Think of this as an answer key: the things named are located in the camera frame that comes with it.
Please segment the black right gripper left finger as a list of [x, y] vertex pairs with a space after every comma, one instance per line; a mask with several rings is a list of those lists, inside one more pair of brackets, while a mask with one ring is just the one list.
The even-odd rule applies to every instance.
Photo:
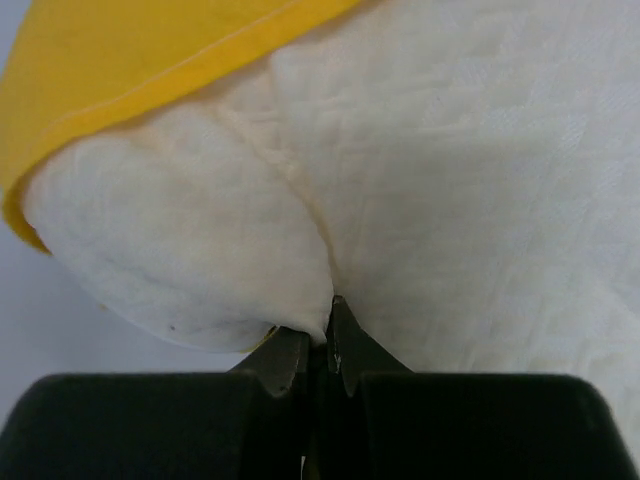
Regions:
[[286, 328], [232, 370], [35, 382], [1, 433], [5, 479], [297, 479], [310, 353]]

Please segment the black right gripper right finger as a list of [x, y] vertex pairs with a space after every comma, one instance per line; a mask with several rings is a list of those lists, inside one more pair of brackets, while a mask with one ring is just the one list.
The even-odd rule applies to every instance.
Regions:
[[567, 375], [416, 373], [335, 297], [317, 375], [322, 479], [635, 479], [609, 405]]

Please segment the cream foam pillow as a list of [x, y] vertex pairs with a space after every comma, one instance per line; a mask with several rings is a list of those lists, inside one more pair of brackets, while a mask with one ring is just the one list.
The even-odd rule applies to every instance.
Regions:
[[567, 373], [639, 439], [639, 5], [383, 1], [55, 154], [25, 214], [163, 339]]

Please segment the yellow printed pillowcase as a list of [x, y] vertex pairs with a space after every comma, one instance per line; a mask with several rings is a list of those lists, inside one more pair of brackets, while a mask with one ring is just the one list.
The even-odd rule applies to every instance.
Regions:
[[1, 77], [2, 212], [163, 339], [323, 342], [337, 266], [264, 58], [350, 1], [35, 1]]

